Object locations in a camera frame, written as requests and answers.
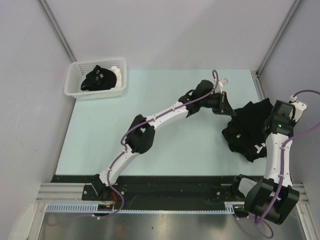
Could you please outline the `black graphic t-shirt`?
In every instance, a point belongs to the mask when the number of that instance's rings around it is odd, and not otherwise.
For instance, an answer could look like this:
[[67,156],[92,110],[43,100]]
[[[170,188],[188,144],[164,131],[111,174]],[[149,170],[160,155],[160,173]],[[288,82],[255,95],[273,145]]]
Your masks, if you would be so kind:
[[264,122],[270,115],[273,105],[269,98],[253,103],[250,101],[244,107],[235,110],[232,120],[246,132],[255,135],[261,133]]

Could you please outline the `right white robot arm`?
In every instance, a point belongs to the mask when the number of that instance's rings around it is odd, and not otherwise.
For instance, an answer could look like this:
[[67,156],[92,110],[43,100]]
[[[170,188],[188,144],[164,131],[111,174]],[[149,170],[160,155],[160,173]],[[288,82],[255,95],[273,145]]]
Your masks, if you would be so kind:
[[300,199],[292,187],[290,150],[294,127],[301,116],[300,110],[292,110],[290,114],[273,113],[268,118],[264,176],[256,181],[241,174],[230,188],[235,200],[244,201],[244,212],[256,225],[264,221],[282,224]]

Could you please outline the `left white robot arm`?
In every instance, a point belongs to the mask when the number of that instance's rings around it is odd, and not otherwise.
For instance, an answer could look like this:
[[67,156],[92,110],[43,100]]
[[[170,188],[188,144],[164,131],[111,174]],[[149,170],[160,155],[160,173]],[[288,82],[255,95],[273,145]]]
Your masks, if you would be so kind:
[[120,154],[109,167],[92,177],[90,183],[93,194],[100,200],[107,199],[111,193],[110,187],[134,158],[150,150],[156,132],[162,127],[179,119],[186,119],[198,113],[201,108],[211,109],[216,115],[234,117],[236,113],[228,101],[227,93],[223,91],[227,83],[226,78],[218,80],[216,84],[202,80],[196,89],[181,96],[171,107],[148,117],[137,115],[120,140],[123,146]]

